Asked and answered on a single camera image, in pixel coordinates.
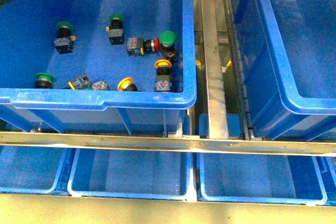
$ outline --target empty blue bin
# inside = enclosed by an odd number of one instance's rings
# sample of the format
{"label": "empty blue bin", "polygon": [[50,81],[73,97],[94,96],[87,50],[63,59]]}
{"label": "empty blue bin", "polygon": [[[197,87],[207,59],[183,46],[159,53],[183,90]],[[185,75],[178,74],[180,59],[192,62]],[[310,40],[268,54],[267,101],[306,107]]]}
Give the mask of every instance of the empty blue bin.
{"label": "empty blue bin", "polygon": [[197,158],[202,201],[305,205],[327,201],[315,157],[200,153]]}
{"label": "empty blue bin", "polygon": [[336,164],[334,157],[318,157],[324,187],[327,192],[327,205],[336,206]]}
{"label": "empty blue bin", "polygon": [[67,184],[74,150],[0,147],[0,192],[69,195]]}
{"label": "empty blue bin", "polygon": [[255,136],[336,136],[336,0],[231,0]]}
{"label": "empty blue bin", "polygon": [[185,200],[190,153],[78,149],[68,191],[73,196]]}
{"label": "empty blue bin", "polygon": [[[154,92],[158,54],[129,57],[126,44],[110,44],[106,27],[113,13],[124,16],[125,38],[177,34],[173,93]],[[0,9],[0,119],[29,132],[176,132],[196,99],[193,0],[13,0]],[[53,47],[60,21],[73,24],[74,52]],[[34,89],[35,74],[56,77],[53,89]],[[112,91],[66,90],[86,74],[105,79]],[[120,92],[132,77],[141,92]]]}

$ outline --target green push button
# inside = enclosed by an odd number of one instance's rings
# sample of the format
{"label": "green push button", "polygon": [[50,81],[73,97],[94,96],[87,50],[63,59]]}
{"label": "green push button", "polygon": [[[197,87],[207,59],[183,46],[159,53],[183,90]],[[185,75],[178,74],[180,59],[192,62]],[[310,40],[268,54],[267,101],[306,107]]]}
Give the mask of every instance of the green push button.
{"label": "green push button", "polygon": [[66,27],[66,28],[68,28],[72,33],[74,32],[73,30],[73,26],[72,26],[72,24],[70,24],[70,23],[68,23],[68,22],[64,22],[64,21],[61,21],[61,22],[59,22],[58,24],[57,24],[57,30],[59,30],[60,28],[62,28],[62,27]]}
{"label": "green push button", "polygon": [[47,79],[47,80],[50,80],[51,82],[55,81],[55,77],[48,73],[38,73],[37,75],[35,75],[35,78],[36,79]]}
{"label": "green push button", "polygon": [[121,14],[115,13],[115,14],[112,14],[112,15],[110,16],[110,22],[111,22],[112,20],[114,20],[115,18],[118,19],[118,20],[120,20],[121,22],[124,22],[124,21],[125,21],[124,17],[123,17]]}
{"label": "green push button", "polygon": [[177,41],[177,35],[173,31],[163,31],[160,36],[160,43],[165,46],[172,46]]}

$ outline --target metal shelf frame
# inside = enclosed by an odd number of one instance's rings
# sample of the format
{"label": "metal shelf frame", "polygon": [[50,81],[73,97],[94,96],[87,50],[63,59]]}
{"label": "metal shelf frame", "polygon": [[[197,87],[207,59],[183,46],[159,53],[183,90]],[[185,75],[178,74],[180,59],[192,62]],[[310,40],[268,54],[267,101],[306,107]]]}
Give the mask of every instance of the metal shelf frame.
{"label": "metal shelf frame", "polygon": [[[265,141],[253,136],[229,0],[194,0],[194,7],[199,99],[198,106],[189,109],[188,114],[194,132],[197,115],[208,113],[208,137],[183,135],[182,127],[177,134],[168,137],[1,131],[0,145],[336,157],[336,141]],[[219,55],[219,46],[223,45],[230,48],[231,60],[238,73],[237,104],[244,139],[228,136],[223,61]],[[196,201],[196,191],[187,202],[0,194],[0,223],[283,224],[295,221],[316,224],[334,223],[336,216],[336,207]]]}

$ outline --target bin rim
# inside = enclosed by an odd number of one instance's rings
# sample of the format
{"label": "bin rim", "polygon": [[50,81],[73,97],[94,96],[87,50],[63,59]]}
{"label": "bin rim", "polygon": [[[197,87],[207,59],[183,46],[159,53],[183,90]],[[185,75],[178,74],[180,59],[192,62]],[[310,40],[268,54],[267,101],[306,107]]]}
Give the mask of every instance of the bin rim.
{"label": "bin rim", "polygon": [[336,114],[336,98],[306,98],[299,94],[270,0],[255,0],[260,14],[282,105],[294,114]]}
{"label": "bin rim", "polygon": [[120,92],[63,89],[0,89],[0,104],[42,110],[98,110],[107,108],[186,110],[196,102],[193,0],[182,0],[183,91],[179,93]]}

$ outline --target blue plastic bin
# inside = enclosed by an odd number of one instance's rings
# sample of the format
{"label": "blue plastic bin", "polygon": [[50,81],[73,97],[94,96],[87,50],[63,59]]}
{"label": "blue plastic bin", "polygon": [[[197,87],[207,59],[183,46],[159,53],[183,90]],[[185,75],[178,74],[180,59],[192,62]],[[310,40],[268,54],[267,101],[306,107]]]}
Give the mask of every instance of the blue plastic bin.
{"label": "blue plastic bin", "polygon": [[256,136],[336,136],[336,0],[231,0]]}
{"label": "blue plastic bin", "polygon": [[74,150],[0,147],[0,192],[69,195],[67,184]]}
{"label": "blue plastic bin", "polygon": [[327,205],[336,206],[336,164],[334,157],[318,157],[324,187],[327,192]]}
{"label": "blue plastic bin", "polygon": [[208,153],[197,157],[202,201],[305,205],[327,201],[315,157]]}
{"label": "blue plastic bin", "polygon": [[191,168],[190,153],[78,149],[68,191],[73,196],[185,200]]}
{"label": "blue plastic bin", "polygon": [[[125,17],[126,38],[177,33],[174,93],[154,92],[157,54],[129,57],[126,44],[110,45],[113,13]],[[0,20],[0,119],[24,131],[42,122],[60,133],[176,132],[195,102],[193,0],[13,0],[0,9]],[[53,47],[59,21],[75,28],[71,54]],[[54,89],[33,89],[39,72],[56,77]],[[91,81],[106,79],[114,91],[63,89],[84,73]],[[125,77],[141,92],[115,91]]]}

